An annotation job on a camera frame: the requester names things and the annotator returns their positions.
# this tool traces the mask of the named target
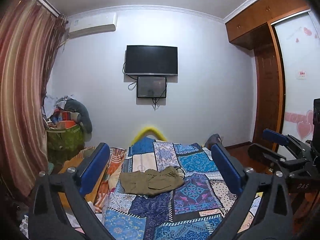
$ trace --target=air conditioner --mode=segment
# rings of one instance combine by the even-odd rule
[[[116,26],[116,13],[101,13],[82,17],[71,22],[69,38],[72,39],[95,33],[113,32],[116,30]]]

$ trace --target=baseboard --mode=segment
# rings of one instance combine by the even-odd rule
[[[244,142],[244,143],[239,143],[239,144],[235,144],[235,145],[230,145],[230,146],[226,146],[226,150],[230,150],[230,149],[234,149],[234,148],[239,148],[242,146],[246,146],[246,145],[251,145],[252,142]]]

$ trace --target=striped curtain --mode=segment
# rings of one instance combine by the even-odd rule
[[[60,42],[53,41],[56,23],[36,0],[13,0],[0,22],[1,176],[18,198],[47,170],[41,101]]]

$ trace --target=patchwork bedspread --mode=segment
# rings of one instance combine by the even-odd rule
[[[206,239],[223,220],[237,196],[230,193],[207,148],[145,137],[129,147],[121,172],[168,166],[176,168],[185,184],[153,198],[125,194],[117,182],[104,222],[115,239]],[[250,226],[260,200],[257,194],[240,231]]]

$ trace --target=metal screw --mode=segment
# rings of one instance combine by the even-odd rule
[[[67,172],[74,173],[76,171],[76,167],[69,167],[67,168]]]
[[[278,177],[282,177],[282,176],[283,176],[283,173],[282,173],[281,171],[276,171],[276,175],[277,175]]]
[[[254,173],[254,169],[251,168],[251,167],[246,167],[244,170],[245,170],[247,173]]]
[[[39,176],[40,176],[40,177],[43,177],[44,175],[45,175],[45,171],[40,171],[40,172],[39,172]]]

